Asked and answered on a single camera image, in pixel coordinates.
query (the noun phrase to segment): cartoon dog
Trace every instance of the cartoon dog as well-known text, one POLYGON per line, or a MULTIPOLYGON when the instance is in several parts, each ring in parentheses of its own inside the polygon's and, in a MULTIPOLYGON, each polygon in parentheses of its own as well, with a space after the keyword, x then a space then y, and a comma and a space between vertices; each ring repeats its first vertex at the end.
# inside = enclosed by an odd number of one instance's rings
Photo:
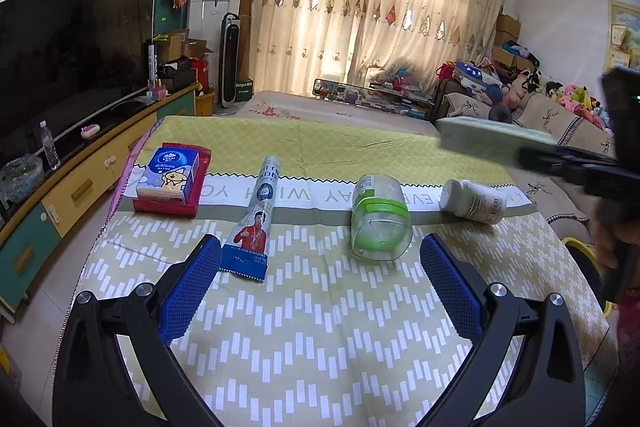
POLYGON ((184 174, 185 171, 186 169, 184 167, 180 167, 179 169, 175 169, 175 171, 165 172, 162 175, 162 188, 182 190, 187 184, 187 176, 184 174))

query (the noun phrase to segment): tv cabinet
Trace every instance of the tv cabinet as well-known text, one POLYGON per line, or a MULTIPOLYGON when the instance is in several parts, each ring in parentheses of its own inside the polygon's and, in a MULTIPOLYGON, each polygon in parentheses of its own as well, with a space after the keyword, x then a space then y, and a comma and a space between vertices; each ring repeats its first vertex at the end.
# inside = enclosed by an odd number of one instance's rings
POLYGON ((0 229, 0 314, 9 322, 47 257, 120 178, 140 137, 167 115, 195 116, 195 89, 188 86, 99 136, 45 179, 0 229))

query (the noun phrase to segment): television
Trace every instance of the television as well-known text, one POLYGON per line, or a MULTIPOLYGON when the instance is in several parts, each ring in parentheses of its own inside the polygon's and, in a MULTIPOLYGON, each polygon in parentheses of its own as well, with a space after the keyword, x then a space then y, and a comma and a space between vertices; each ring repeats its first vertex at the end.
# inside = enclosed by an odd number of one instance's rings
MULTIPOLYGON (((146 90, 154 0, 0 0, 0 166, 146 90)), ((70 151, 60 151, 64 156, 70 151)))

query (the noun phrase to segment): green plush toy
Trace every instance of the green plush toy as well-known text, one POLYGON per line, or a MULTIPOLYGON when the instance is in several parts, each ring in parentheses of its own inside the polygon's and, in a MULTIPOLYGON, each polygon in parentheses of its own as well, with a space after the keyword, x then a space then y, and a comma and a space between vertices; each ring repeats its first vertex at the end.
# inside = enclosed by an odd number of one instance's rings
POLYGON ((575 100, 575 102, 583 103, 584 102, 584 88, 576 87, 574 92, 571 95, 571 99, 575 100))

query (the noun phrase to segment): white pill bottle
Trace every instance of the white pill bottle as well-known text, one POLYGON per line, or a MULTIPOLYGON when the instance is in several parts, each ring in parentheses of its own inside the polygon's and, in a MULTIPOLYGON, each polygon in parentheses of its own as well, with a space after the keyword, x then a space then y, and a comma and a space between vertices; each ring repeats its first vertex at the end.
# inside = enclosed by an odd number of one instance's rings
POLYGON ((448 180, 440 195, 440 209, 463 219, 496 225, 507 210, 507 197, 496 188, 469 180, 448 180))

